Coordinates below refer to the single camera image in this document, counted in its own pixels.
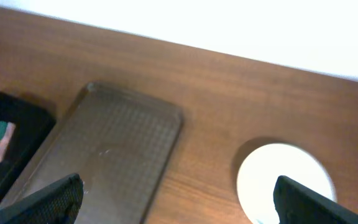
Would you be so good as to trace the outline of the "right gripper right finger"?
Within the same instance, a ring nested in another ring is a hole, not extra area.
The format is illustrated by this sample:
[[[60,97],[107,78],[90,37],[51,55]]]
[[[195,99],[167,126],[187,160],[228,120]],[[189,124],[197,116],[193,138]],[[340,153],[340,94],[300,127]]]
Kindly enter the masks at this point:
[[[358,224],[358,214],[281,175],[273,191],[280,224]]]

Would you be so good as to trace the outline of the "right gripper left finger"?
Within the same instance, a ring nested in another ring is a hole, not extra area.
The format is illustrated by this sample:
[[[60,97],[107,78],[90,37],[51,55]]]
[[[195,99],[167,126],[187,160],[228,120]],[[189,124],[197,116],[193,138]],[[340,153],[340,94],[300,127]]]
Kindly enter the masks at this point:
[[[74,223],[83,196],[83,181],[70,174],[0,210],[0,224]]]

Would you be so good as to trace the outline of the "pale green plate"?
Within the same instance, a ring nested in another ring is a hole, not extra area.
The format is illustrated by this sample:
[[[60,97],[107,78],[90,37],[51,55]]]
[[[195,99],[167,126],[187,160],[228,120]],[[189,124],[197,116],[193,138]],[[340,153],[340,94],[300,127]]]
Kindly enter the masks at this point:
[[[251,223],[279,222],[273,191],[281,175],[337,202],[336,188],[322,163],[291,144],[275,142],[256,147],[240,160],[235,174],[237,197]]]

